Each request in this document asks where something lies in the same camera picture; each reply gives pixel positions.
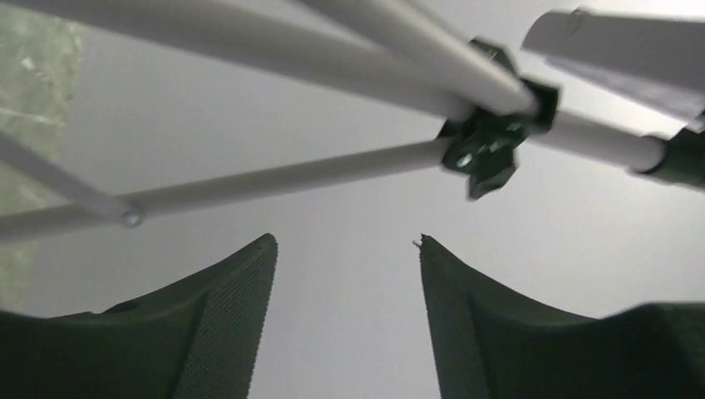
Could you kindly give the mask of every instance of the white ceiling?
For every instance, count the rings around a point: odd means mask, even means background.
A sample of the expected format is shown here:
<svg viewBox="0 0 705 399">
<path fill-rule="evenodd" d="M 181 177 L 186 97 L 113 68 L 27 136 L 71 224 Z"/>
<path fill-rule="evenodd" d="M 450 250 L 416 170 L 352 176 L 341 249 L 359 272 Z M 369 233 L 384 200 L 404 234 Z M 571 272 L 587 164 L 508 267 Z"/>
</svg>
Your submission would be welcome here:
<svg viewBox="0 0 705 399">
<path fill-rule="evenodd" d="M 300 7 L 239 1 L 345 34 Z M 705 2 L 426 0 L 517 51 L 552 8 L 705 16 Z M 564 85 L 563 105 L 636 130 L 681 123 L 516 54 Z M 442 121 L 281 77 L 91 31 L 63 164 L 115 193 L 435 136 Z M 465 200 L 439 170 L 99 229 L 42 243 L 27 311 L 101 311 L 202 269 L 265 232 L 280 242 L 250 397 L 438 397 L 412 241 L 558 308 L 603 316 L 648 300 L 704 300 L 705 199 L 615 168 L 520 148 L 500 192 Z"/>
</svg>

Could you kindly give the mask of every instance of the white pole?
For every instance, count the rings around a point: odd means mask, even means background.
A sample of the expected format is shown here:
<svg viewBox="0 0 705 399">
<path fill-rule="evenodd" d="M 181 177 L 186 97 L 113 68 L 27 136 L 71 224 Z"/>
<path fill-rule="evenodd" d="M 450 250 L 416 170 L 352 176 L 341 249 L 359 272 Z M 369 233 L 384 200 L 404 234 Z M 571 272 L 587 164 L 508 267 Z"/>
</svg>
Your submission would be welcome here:
<svg viewBox="0 0 705 399">
<path fill-rule="evenodd" d="M 636 172 L 653 169 L 666 155 L 661 140 L 564 111 L 556 115 L 550 132 L 530 136 L 529 141 Z"/>
<path fill-rule="evenodd" d="M 0 0 L 189 52 L 464 120 L 473 105 L 395 57 L 215 0 Z"/>
<path fill-rule="evenodd" d="M 297 0 L 438 76 L 499 115 L 535 111 L 533 94 L 413 0 Z"/>
<path fill-rule="evenodd" d="M 121 198 L 139 206 L 144 218 L 149 219 L 430 168 L 441 163 L 448 145 L 448 139 L 403 145 L 141 191 Z M 108 224 L 110 221 L 87 214 L 74 205 L 11 214 L 0 218 L 0 244 Z"/>
<path fill-rule="evenodd" d="M 128 222 L 139 213 L 124 199 L 94 189 L 65 170 L 44 160 L 0 131 L 0 162 L 42 183 L 75 203 L 79 209 L 100 216 L 106 223 Z"/>
</svg>

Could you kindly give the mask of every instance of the screw head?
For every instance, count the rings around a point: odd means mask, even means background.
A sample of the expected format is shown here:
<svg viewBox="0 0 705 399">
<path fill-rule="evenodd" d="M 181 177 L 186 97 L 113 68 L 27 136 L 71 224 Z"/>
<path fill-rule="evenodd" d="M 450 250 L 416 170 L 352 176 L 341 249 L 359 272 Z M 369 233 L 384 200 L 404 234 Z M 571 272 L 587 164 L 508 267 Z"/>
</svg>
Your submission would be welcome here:
<svg viewBox="0 0 705 399">
<path fill-rule="evenodd" d="M 456 163 L 456 165 L 457 165 L 459 168 L 464 168 L 464 167 L 466 167 L 466 166 L 470 163 L 471 160 L 472 160 L 472 154 L 465 154 L 465 156 L 463 156 L 462 158 L 460 158 L 460 159 L 458 160 L 458 162 Z"/>
<path fill-rule="evenodd" d="M 122 223 L 128 227 L 136 227 L 142 224 L 142 216 L 136 212 L 125 212 L 122 217 Z"/>
<path fill-rule="evenodd" d="M 566 21 L 565 34 L 570 36 L 575 33 L 578 29 L 580 29 L 580 25 L 583 24 L 585 18 L 589 17 L 589 15 L 590 13 L 588 9 L 584 7 L 576 8 L 569 15 L 568 20 Z"/>
</svg>

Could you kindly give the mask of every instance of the bolt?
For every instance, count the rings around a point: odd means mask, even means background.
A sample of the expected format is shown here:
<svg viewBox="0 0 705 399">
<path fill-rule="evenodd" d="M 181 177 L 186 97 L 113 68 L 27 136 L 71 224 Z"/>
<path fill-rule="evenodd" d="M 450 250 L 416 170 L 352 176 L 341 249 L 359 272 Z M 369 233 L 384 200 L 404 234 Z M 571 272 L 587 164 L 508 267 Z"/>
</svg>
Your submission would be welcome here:
<svg viewBox="0 0 705 399">
<path fill-rule="evenodd" d="M 458 162 L 456 163 L 456 165 L 457 165 L 459 168 L 464 168 L 464 167 L 467 166 L 467 164 L 470 163 L 471 160 L 472 160 L 472 154 L 466 154 L 465 156 L 463 156 L 462 158 L 460 158 L 460 159 L 458 160 Z"/>
<path fill-rule="evenodd" d="M 136 212 L 128 211 L 121 216 L 122 223 L 127 227 L 136 227 L 142 224 L 142 216 Z"/>
</svg>

